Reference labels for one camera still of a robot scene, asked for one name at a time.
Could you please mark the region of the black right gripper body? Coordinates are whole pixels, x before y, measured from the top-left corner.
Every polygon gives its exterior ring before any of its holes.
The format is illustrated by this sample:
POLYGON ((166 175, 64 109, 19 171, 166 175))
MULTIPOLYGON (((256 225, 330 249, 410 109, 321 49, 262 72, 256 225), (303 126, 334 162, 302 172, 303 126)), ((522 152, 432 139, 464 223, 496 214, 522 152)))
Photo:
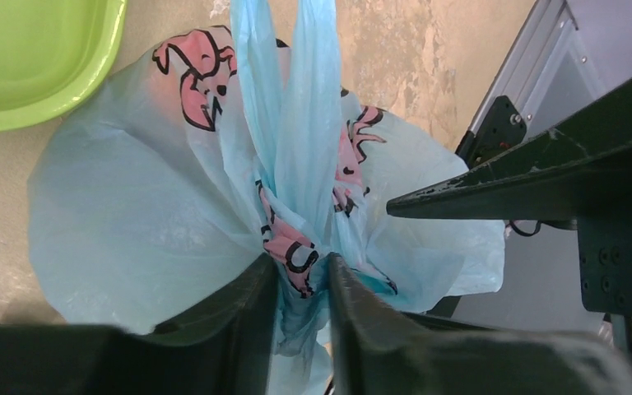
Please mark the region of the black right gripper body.
POLYGON ((584 217, 578 225, 583 307, 632 316, 632 216, 584 217))

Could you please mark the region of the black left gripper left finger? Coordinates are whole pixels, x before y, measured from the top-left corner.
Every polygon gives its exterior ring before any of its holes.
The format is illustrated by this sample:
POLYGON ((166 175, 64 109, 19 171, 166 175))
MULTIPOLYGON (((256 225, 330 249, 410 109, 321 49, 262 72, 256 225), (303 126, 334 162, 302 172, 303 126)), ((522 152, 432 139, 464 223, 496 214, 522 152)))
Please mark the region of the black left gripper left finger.
POLYGON ((264 394, 277 291, 277 267, 262 255, 147 335, 0 325, 0 394, 264 394))

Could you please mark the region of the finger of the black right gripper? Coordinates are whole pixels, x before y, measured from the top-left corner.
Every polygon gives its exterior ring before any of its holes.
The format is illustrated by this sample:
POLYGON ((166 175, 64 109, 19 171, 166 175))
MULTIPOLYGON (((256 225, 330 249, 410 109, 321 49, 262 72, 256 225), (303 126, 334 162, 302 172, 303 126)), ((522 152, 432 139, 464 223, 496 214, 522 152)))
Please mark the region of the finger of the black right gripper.
POLYGON ((388 202, 415 219, 561 221, 632 213, 632 78, 473 170, 388 202))

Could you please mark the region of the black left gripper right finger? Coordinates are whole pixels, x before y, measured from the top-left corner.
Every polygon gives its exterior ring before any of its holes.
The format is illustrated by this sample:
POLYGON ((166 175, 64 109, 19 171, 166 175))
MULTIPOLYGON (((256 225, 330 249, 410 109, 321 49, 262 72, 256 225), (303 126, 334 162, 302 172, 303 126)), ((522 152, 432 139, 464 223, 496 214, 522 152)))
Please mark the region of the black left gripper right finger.
POLYGON ((578 332, 403 314, 328 256, 338 394, 632 394, 632 356, 578 332))

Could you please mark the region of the light blue plastic bag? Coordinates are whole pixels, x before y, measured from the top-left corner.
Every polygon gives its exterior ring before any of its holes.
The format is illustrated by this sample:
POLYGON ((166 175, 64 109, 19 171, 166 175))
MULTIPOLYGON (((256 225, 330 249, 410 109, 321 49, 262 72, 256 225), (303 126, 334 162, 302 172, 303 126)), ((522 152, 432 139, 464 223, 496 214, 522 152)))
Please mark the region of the light blue plastic bag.
POLYGON ((267 2, 235 1, 229 26, 162 42, 54 133, 28 181, 30 263, 67 322, 147 334, 266 254, 279 281, 268 391, 320 394, 330 253, 403 312, 502 286, 503 222, 386 212, 466 171, 342 87, 334 2, 300 2, 285 44, 267 2))

